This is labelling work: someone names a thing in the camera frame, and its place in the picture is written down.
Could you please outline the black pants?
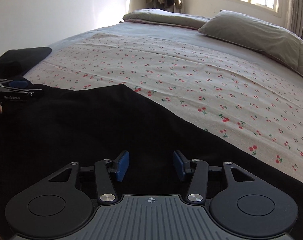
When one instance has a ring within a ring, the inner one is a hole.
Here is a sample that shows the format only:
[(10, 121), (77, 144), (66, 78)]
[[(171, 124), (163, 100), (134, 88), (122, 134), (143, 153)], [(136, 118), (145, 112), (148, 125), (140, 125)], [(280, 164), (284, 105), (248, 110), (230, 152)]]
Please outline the black pants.
[(233, 161), (292, 196), (303, 220), (303, 183), (179, 118), (125, 85), (66, 90), (44, 85), (0, 114), (0, 223), (7, 201), (62, 166), (91, 165), (120, 152), (134, 167), (128, 192), (173, 192), (171, 154)]

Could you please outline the grey pillow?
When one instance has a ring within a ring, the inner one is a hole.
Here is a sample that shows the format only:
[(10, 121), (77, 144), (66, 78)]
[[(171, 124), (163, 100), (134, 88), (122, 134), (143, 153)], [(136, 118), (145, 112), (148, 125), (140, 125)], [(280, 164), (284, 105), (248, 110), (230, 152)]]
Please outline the grey pillow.
[(303, 40), (283, 27), (222, 10), (198, 32), (266, 55), (303, 77)]

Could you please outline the folded grey-green quilt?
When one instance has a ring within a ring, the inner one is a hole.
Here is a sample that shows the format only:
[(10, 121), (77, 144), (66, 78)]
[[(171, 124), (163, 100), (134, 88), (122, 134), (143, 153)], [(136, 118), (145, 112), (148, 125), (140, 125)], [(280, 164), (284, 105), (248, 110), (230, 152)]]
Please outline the folded grey-green quilt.
[(160, 9), (138, 9), (123, 16), (124, 22), (169, 25), (198, 30), (211, 18), (168, 12)]

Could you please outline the folded black garment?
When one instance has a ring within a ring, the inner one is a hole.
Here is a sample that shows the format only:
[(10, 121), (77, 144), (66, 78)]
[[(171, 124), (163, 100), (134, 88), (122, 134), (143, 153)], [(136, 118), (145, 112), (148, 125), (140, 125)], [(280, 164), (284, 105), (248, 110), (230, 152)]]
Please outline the folded black garment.
[(6, 51), (0, 57), (0, 79), (8, 80), (16, 76), (24, 76), (24, 74), (44, 60), (51, 52), (52, 49), (49, 47)]

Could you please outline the cherry print bed sheet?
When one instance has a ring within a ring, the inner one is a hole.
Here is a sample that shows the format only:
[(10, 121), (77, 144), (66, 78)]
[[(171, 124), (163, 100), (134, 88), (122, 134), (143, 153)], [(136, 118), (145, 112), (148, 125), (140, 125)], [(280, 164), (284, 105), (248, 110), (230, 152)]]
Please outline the cherry print bed sheet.
[(303, 77), (195, 30), (120, 23), (52, 44), (26, 78), (85, 90), (124, 84), (303, 183)]

